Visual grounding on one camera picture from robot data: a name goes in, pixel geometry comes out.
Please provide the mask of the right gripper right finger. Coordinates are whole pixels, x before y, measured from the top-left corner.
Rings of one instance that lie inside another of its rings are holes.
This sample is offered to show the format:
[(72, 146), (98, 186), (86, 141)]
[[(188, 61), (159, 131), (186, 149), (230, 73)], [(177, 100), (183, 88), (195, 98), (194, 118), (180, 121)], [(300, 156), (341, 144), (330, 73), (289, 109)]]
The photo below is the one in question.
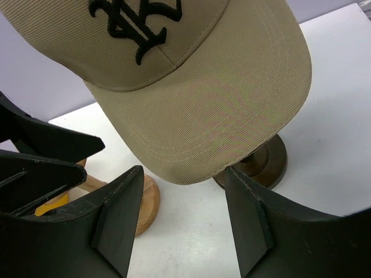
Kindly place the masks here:
[(242, 277), (369, 277), (370, 210), (338, 217), (225, 171), (225, 195)]

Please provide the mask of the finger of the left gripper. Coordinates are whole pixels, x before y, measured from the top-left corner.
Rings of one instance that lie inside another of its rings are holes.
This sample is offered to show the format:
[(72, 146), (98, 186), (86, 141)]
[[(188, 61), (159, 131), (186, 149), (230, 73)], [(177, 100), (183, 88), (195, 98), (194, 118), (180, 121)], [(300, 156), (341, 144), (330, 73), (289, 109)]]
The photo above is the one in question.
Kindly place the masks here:
[(86, 178), (78, 164), (1, 150), (1, 214), (31, 215)]
[(33, 118), (1, 94), (1, 142), (52, 159), (86, 159), (105, 148), (101, 138)]

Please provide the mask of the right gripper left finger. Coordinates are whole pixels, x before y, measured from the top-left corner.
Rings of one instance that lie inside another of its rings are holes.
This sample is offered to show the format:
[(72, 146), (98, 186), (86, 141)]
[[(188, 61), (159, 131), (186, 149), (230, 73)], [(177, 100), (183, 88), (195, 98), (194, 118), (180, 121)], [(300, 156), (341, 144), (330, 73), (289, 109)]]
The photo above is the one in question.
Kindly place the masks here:
[(133, 166), (40, 217), (1, 215), (1, 276), (126, 277), (143, 182)]

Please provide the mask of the beige baseball cap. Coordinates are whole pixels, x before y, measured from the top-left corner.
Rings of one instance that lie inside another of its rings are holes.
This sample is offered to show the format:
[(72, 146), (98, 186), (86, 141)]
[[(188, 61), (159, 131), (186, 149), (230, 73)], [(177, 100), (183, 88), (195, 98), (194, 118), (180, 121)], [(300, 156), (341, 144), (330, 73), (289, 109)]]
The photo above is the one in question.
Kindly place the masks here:
[(177, 185), (258, 150), (311, 87), (286, 1), (2, 1), (1, 13), (84, 81), (146, 168)]

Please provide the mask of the yellow plastic basket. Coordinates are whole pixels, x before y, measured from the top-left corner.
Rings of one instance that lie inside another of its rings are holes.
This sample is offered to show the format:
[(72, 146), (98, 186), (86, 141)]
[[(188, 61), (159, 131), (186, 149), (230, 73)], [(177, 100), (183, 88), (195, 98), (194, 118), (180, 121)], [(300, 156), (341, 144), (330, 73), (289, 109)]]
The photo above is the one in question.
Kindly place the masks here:
[(53, 199), (47, 201), (45, 204), (41, 205), (35, 210), (34, 215), (42, 216), (50, 210), (61, 207), (69, 202), (69, 194), (65, 192), (61, 195), (54, 197)]

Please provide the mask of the light wooden hat stand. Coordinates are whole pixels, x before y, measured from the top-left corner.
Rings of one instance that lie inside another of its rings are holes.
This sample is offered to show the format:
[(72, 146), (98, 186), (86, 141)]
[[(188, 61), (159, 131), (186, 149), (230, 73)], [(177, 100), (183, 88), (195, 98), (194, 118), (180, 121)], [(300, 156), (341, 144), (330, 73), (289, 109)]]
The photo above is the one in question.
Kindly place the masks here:
[[(107, 182), (98, 180), (91, 175), (87, 176), (86, 181), (79, 186), (79, 188), (92, 192), (103, 186)], [(159, 187), (155, 180), (149, 175), (144, 175), (144, 188), (141, 198), (141, 205), (139, 211), (139, 218), (136, 227), (135, 236), (138, 237), (143, 234), (155, 221), (161, 202), (161, 194)]]

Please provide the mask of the cream mannequin head stand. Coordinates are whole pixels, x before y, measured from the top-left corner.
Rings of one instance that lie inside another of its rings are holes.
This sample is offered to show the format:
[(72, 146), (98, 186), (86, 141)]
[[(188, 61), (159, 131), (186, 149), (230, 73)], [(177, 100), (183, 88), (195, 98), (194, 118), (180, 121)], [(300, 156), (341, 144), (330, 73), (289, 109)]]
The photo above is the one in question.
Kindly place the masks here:
[(260, 185), (272, 189), (282, 180), (288, 165), (285, 144), (278, 134), (233, 166)]

